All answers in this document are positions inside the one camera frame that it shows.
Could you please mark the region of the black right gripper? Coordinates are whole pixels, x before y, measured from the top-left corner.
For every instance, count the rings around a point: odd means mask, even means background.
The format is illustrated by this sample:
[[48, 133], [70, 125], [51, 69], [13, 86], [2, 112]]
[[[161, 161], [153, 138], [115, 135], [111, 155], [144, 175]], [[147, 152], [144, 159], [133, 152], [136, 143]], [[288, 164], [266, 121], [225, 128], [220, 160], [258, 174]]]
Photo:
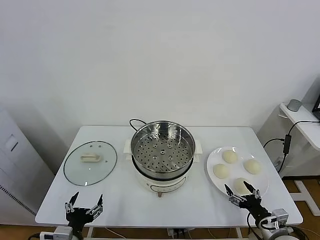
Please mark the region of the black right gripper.
[[249, 190], [250, 194], [238, 196], [234, 194], [226, 184], [224, 184], [228, 200], [232, 204], [239, 204], [238, 206], [241, 209], [247, 209], [256, 221], [261, 221], [262, 219], [271, 216], [271, 213], [261, 205], [262, 198], [260, 190], [255, 189], [247, 181], [244, 181], [243, 184]]

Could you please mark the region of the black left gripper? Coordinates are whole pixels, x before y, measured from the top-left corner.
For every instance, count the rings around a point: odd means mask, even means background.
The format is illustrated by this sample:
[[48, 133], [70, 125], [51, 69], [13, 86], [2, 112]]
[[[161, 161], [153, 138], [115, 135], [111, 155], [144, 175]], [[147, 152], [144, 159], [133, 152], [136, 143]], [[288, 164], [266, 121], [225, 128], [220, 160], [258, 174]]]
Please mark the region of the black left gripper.
[[72, 228], [73, 234], [82, 233], [85, 224], [92, 223], [103, 212], [103, 194], [100, 195], [97, 204], [92, 208], [75, 207], [79, 192], [73, 195], [69, 202], [65, 202], [66, 220]]

